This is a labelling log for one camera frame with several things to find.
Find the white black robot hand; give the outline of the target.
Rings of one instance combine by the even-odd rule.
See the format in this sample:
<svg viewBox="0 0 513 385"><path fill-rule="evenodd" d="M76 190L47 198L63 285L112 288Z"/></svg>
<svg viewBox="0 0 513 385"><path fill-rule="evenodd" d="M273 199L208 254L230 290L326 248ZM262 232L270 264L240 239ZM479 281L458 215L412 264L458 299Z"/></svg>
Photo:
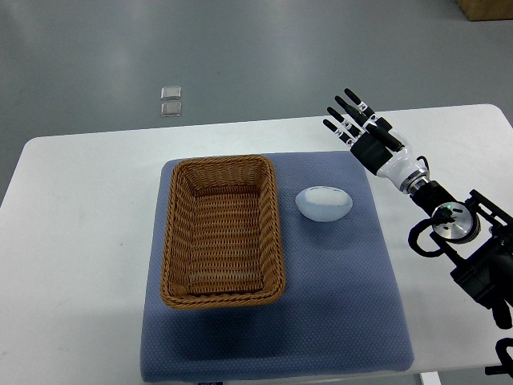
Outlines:
<svg viewBox="0 0 513 385"><path fill-rule="evenodd" d="M349 105L342 97L335 95L337 104L368 133L350 123L337 110L327 107L327 112L346 130L338 128L327 119L322 123L344 144L350 152L373 175L386 178L398 190L419 190L429 182L428 166L420 161L413 150L397 130L391 134L376 125L378 119L375 111L360 99L349 88L344 89L345 95L356 105Z"/></svg>

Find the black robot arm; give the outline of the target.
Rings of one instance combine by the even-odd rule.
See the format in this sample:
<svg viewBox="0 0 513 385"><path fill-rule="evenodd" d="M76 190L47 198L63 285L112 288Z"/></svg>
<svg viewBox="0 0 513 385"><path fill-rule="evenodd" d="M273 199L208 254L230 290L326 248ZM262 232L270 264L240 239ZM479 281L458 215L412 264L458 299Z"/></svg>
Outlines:
<svg viewBox="0 0 513 385"><path fill-rule="evenodd" d="M345 89L325 126L370 173L400 265L418 368L512 372L512 129L492 105L375 112Z"/></svg>

